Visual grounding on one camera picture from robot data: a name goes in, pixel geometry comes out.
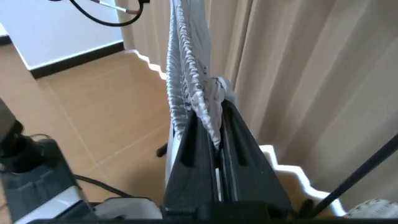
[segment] baseboard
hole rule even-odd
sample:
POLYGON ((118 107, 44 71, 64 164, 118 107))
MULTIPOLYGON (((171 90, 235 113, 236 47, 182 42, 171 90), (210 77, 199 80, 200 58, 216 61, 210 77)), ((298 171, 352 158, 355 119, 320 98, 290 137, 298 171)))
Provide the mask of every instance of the baseboard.
POLYGON ((12 44, 11 38, 8 35, 0 36, 0 46, 12 44))
POLYGON ((107 47, 87 52, 85 54, 77 55, 75 57, 62 60, 60 62, 55 62, 50 65, 46 65, 40 68, 35 68, 31 70, 30 73, 35 79, 38 79, 123 50, 124 50, 123 42, 119 42, 116 44, 109 45, 107 47))

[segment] black pole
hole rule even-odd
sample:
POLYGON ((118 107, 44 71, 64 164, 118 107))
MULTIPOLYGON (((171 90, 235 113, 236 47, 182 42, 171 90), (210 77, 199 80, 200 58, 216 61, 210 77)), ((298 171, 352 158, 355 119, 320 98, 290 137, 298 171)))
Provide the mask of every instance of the black pole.
POLYGON ((324 198, 311 212, 308 218, 317 216, 323 209, 345 193, 350 187, 360 181, 366 174, 371 172, 380 163, 386 160, 398 149, 398 134, 396 134, 387 144, 379 149, 372 157, 353 172, 340 186, 324 198))

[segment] tile floor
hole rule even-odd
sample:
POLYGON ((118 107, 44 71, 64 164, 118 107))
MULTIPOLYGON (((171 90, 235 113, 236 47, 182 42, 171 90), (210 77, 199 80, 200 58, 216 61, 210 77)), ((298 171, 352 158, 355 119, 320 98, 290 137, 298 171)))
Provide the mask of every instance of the tile floor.
MULTIPOLYGON (((160 204, 169 106, 165 81, 133 53, 116 53, 34 80, 12 45, 0 47, 0 97, 25 134, 53 137, 76 174, 160 204)), ((90 201, 111 193, 81 183, 90 201)), ((0 223, 9 222, 7 210, 0 223)))

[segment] curtain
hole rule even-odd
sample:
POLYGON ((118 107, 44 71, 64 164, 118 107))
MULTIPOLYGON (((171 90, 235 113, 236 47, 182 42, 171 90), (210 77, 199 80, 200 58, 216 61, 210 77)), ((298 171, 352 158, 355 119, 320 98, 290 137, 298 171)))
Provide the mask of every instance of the curtain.
MULTIPOLYGON (((135 1, 119 1, 136 7, 135 1)), ((398 2, 205 0, 210 74, 231 81, 239 111, 280 164, 332 191, 398 132, 398 2)), ((170 5, 151 1, 123 28, 127 49, 166 67, 170 5)), ((398 201, 398 154, 341 196, 398 201)))

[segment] white wavy light strip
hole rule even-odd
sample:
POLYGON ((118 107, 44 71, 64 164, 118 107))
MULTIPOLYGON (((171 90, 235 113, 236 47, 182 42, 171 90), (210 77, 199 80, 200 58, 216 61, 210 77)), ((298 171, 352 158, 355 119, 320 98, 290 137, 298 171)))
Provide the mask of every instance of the white wavy light strip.
MULTIPOLYGON (((159 73, 159 77, 163 80, 166 79, 166 73, 162 72, 162 69, 160 68, 159 65, 152 64, 149 61, 149 57, 146 57, 144 55, 141 55, 138 50, 126 50, 126 53, 135 53, 140 59, 146 61, 148 63, 148 67, 159 73)), ((260 149, 263 153, 268 153, 270 159, 271 159, 271 165, 272 168, 276 171, 285 171, 285 172, 293 172, 297 175, 300 183, 302 184, 305 193, 309 194, 312 197, 319 198, 320 200, 324 199, 327 197, 330 193, 329 192, 323 192, 320 190, 316 190, 313 187, 311 187, 310 180, 308 177, 304 174, 304 171, 301 167, 299 166, 287 166, 287 165, 279 165, 278 161, 276 159, 274 147, 271 145, 263 145, 260 146, 260 149)), ((343 216, 346 215, 346 211, 343 209, 343 206, 341 205, 340 200, 336 199, 331 203, 331 207, 335 214, 338 216, 343 216)))
POLYGON ((142 54, 140 54, 138 52, 138 50, 135 50, 135 49, 134 50, 125 50, 124 52, 125 53, 135 53, 140 59, 142 59, 148 63, 149 69, 151 69, 155 72, 159 72, 160 78, 163 80, 166 80, 166 76, 167 76, 166 73, 162 72, 162 69, 159 65, 150 63, 149 57, 143 56, 142 54))
MULTIPOLYGON (((274 168, 274 170, 278 171, 286 171, 286 172, 293 172, 297 175, 300 183, 302 184, 305 193, 309 194, 312 197, 319 198, 320 200, 324 199, 326 196, 328 196, 330 193, 329 192, 323 192, 314 189, 311 187, 310 180, 308 177, 304 174, 303 169, 299 166, 287 166, 287 165, 279 165, 278 161, 276 159, 274 147, 271 145, 263 145, 260 146, 260 149, 263 153, 268 153, 270 159, 271 159, 271 166, 274 168)), ((339 199, 334 200, 331 203, 331 207, 335 214, 338 216, 343 216, 346 215, 346 211, 343 209, 343 206, 341 205, 341 202, 339 199)))

